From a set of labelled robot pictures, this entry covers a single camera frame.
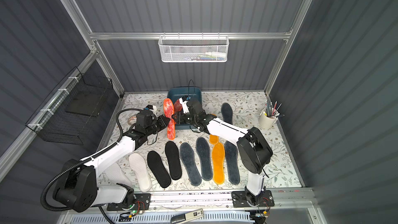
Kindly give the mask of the red patterned insole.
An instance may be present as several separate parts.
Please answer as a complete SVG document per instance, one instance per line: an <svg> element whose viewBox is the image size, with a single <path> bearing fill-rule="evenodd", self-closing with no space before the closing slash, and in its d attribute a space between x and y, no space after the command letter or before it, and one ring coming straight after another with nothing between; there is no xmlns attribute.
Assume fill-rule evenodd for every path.
<svg viewBox="0 0 398 224"><path fill-rule="evenodd" d="M174 113L176 111L179 111L181 108L183 108L182 103L181 103L181 98L177 99L176 102L174 103Z"/></svg>
<svg viewBox="0 0 398 224"><path fill-rule="evenodd" d="M175 122L172 118L174 115L174 104L171 99L166 98L163 101L163 111L166 118L169 119L169 124L167 126L167 137L170 141L173 141L175 139Z"/></svg>

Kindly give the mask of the black insole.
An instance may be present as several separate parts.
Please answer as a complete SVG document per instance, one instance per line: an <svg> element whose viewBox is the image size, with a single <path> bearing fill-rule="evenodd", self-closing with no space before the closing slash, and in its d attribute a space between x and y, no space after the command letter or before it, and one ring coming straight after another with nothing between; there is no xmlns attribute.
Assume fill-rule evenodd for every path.
<svg viewBox="0 0 398 224"><path fill-rule="evenodd" d="M172 180L179 180L182 177L182 169L179 157L179 150L173 141L165 144L165 154L169 164L169 171Z"/></svg>
<svg viewBox="0 0 398 224"><path fill-rule="evenodd" d="M153 173L159 185L163 189L167 188L171 184L172 180L162 162L160 155L156 151L148 152L147 162L149 169Z"/></svg>

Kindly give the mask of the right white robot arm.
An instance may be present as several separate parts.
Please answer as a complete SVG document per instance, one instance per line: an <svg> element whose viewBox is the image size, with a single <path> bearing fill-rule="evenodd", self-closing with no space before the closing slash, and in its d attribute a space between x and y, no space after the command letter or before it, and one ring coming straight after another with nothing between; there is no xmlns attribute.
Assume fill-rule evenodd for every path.
<svg viewBox="0 0 398 224"><path fill-rule="evenodd" d="M199 132L215 135L235 145L244 167L248 170L247 196L259 197L264 188L264 167L270 163L273 151L261 131L252 127L243 129L229 124L218 117L207 114L200 101L185 96L177 100L182 109L172 119L187 123Z"/></svg>

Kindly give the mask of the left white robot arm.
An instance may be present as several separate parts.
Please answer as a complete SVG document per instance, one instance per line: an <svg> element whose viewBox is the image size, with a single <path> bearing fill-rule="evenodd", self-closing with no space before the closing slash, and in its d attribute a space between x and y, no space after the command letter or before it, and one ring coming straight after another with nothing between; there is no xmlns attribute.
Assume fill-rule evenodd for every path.
<svg viewBox="0 0 398 224"><path fill-rule="evenodd" d="M165 115L157 117L148 109L137 112L150 120L137 119L139 129L130 128L124 131L118 113L116 125L119 128L119 137L115 142L86 158L79 161L71 159L64 164L62 171L44 187L40 195L40 204L44 209L53 212L74 210L81 213L90 207L109 203L122 203L128 208L135 204L134 190L127 184L100 187L97 179L119 159L140 148L150 135L166 129L171 121Z"/></svg>

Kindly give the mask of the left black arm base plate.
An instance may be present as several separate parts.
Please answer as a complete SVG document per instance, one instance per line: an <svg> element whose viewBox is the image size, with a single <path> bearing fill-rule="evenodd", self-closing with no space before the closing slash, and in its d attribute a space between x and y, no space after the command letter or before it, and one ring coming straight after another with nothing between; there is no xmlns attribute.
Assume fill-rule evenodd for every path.
<svg viewBox="0 0 398 224"><path fill-rule="evenodd" d="M121 203L110 203L107 211L146 211L149 209L151 194L134 194L126 197Z"/></svg>

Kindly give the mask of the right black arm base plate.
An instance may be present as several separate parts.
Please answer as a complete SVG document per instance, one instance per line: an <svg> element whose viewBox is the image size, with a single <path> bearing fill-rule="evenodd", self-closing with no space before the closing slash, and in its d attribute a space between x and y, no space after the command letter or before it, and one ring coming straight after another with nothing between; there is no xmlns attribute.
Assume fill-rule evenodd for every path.
<svg viewBox="0 0 398 224"><path fill-rule="evenodd" d="M247 190L231 192L233 206L235 208L244 207L265 207L275 206L274 198L270 190L262 190L259 195L254 196Z"/></svg>

